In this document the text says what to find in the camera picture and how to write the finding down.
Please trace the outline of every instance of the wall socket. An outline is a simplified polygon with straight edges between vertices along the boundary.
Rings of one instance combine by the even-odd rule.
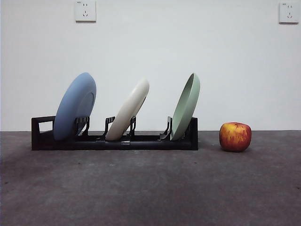
[[[96,22],[96,1],[81,0],[75,2],[76,22]]]
[[[300,4],[298,2],[281,2],[279,4],[279,23],[297,24],[299,22]]]

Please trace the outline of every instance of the white plate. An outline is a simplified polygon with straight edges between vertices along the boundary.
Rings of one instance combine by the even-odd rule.
[[[119,140],[130,125],[131,118],[137,115],[149,92],[150,84],[142,79],[126,99],[113,121],[105,139]]]

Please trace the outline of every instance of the gray floor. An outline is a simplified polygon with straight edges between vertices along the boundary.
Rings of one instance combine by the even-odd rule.
[[[30,151],[1,133],[2,226],[299,226],[301,131],[255,131],[244,153]]]

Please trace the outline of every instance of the dish rack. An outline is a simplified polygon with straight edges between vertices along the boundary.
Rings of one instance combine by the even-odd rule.
[[[99,135],[90,135],[89,117],[76,118],[73,124],[74,136],[62,141],[56,141],[53,130],[40,132],[40,123],[52,121],[55,116],[32,118],[32,150],[198,150],[198,119],[192,117],[183,135],[176,141],[170,140],[173,126],[172,117],[167,118],[167,129],[158,135],[137,135],[135,133],[136,117],[130,120],[130,131],[117,141],[106,141],[109,124],[115,117],[106,118],[105,131]],[[86,125],[86,129],[78,133],[79,128]]]

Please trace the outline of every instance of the red apple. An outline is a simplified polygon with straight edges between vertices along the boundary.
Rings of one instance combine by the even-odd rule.
[[[220,144],[225,151],[242,152],[251,143],[251,128],[239,122],[227,122],[220,129]]]

